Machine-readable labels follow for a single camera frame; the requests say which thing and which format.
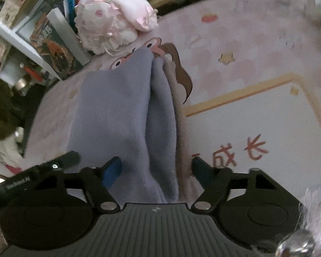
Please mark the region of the purple and brown knit sweater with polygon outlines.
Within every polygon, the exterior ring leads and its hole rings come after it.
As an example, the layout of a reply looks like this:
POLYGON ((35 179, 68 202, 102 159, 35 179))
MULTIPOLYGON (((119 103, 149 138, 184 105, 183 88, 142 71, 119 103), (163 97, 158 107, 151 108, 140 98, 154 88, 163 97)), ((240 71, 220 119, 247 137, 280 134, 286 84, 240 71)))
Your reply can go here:
POLYGON ((119 157, 122 173, 109 189, 119 204, 192 204, 200 194, 174 68, 143 47, 80 87, 68 139, 81 157, 73 170, 119 157))

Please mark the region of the dark illustrated poster book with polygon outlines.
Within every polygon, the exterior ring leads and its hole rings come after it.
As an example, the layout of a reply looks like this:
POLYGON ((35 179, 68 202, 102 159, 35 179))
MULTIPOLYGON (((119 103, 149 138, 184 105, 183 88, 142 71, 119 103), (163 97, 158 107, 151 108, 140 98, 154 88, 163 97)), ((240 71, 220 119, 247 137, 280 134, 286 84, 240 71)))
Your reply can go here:
POLYGON ((61 80, 66 80, 91 61, 79 38, 59 8, 39 12, 23 22, 18 35, 29 42, 61 80))

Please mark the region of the pink plush bunny toy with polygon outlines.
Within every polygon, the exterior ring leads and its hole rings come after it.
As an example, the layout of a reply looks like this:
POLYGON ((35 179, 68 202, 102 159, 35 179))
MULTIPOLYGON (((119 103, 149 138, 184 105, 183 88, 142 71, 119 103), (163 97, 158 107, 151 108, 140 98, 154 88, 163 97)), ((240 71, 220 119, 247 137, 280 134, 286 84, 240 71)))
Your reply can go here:
POLYGON ((75 11, 75 27, 82 46, 96 55, 111 55, 133 43, 139 32, 156 28, 158 11, 147 0, 138 2, 122 10, 103 1, 81 2, 75 11))

